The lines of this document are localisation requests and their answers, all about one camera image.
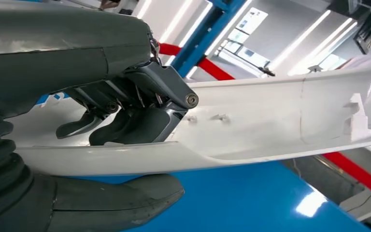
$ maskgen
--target red stripe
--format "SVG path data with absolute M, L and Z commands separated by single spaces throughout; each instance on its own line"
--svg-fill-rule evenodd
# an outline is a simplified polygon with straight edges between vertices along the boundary
M 180 52 L 181 48 L 168 43 L 160 43 L 160 54 L 175 56 Z
M 207 73 L 209 73 L 211 76 L 215 77 L 215 79 L 219 81 L 235 80 L 234 77 L 223 71 L 207 58 L 203 59 L 199 63 L 199 67 L 204 69 Z
M 166 43 L 160 44 L 161 54 L 175 56 L 180 52 L 180 50 L 181 48 L 175 45 Z M 200 62 L 199 66 L 219 81 L 235 79 L 206 58 Z M 328 153 L 324 156 L 371 190 L 371 174 L 339 152 Z
M 351 175 L 353 178 L 364 184 L 371 190 L 371 174 L 366 172 L 364 169 L 359 167 L 357 164 L 352 162 L 350 159 L 345 157 L 339 152 L 332 152 L 324 154 L 332 163 L 343 169 L 346 173 Z

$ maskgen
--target blue table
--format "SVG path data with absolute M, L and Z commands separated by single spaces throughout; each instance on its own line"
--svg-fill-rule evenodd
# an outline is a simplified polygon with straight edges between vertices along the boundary
M 178 172 L 184 197 L 130 232 L 370 232 L 278 162 Z M 133 176 L 87 177 L 121 183 Z

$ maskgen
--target black cable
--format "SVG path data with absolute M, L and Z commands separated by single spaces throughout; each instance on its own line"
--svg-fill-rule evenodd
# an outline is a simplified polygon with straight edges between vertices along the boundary
M 346 212 L 350 212 L 350 211 L 352 211 L 352 210 L 354 210 L 354 209 L 357 209 L 357 208 L 362 207 L 364 204 L 366 204 L 366 202 L 368 202 L 368 200 L 369 200 L 370 198 L 371 198 L 371 195 L 370 195 L 368 198 L 366 198 L 366 200 L 365 200 L 361 205 L 356 206 L 356 207 L 353 207 L 352 209 L 349 209 L 349 210 L 347 210 Z

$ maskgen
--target blue surface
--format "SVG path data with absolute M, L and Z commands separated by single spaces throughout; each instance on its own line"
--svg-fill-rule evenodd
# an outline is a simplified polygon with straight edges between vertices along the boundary
M 198 64 L 205 51 L 245 3 L 245 0 L 230 0 L 228 4 L 221 0 L 210 1 L 213 7 L 171 64 L 182 77 Z
M 184 197 L 130 232 L 370 232 L 334 203 L 320 204 L 325 197 L 278 162 L 173 175 L 182 182 Z M 132 178 L 86 179 L 121 183 Z M 315 214 L 300 213 L 301 202 L 304 209 L 317 209 Z

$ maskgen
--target white shirt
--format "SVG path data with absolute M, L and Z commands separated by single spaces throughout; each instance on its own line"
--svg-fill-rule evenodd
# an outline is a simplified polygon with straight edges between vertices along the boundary
M 351 59 L 341 69 L 352 69 L 371 65 L 371 55 L 361 55 Z

